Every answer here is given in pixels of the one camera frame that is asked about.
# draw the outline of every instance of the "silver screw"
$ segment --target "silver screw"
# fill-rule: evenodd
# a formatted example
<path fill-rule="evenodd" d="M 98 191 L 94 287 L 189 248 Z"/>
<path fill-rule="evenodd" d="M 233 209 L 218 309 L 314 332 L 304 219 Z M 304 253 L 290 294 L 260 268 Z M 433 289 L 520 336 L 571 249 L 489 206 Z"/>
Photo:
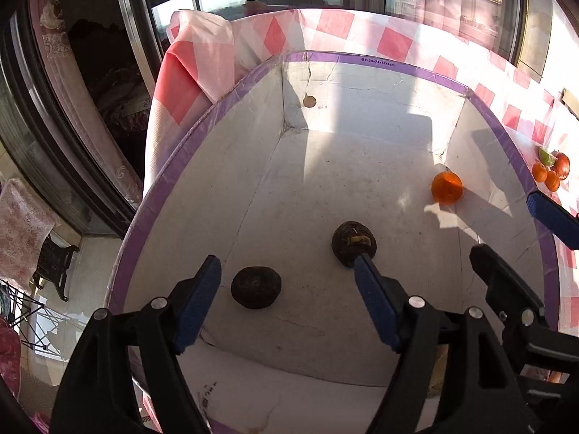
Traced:
<path fill-rule="evenodd" d="M 421 309 L 426 305 L 424 299 L 422 297 L 419 297 L 418 295 L 413 295 L 412 297 L 410 297 L 408 299 L 408 303 L 410 304 L 411 307 L 414 307 L 415 309 Z"/>
<path fill-rule="evenodd" d="M 530 326 L 535 320 L 535 314 L 531 309 L 524 309 L 523 313 L 520 315 L 520 322 L 525 326 Z"/>
<path fill-rule="evenodd" d="M 93 313 L 93 318 L 95 320 L 104 320 L 108 316 L 107 309 L 96 309 Z"/>
<path fill-rule="evenodd" d="M 482 318 L 482 316 L 484 315 L 484 313 L 482 312 L 481 309 L 479 309 L 478 307 L 470 307 L 470 309 L 468 309 L 468 314 L 473 317 L 476 318 L 477 320 L 479 320 L 480 318 Z"/>
<path fill-rule="evenodd" d="M 165 297 L 157 297 L 151 301 L 151 307 L 155 310 L 164 309 L 167 306 L 167 299 Z"/>

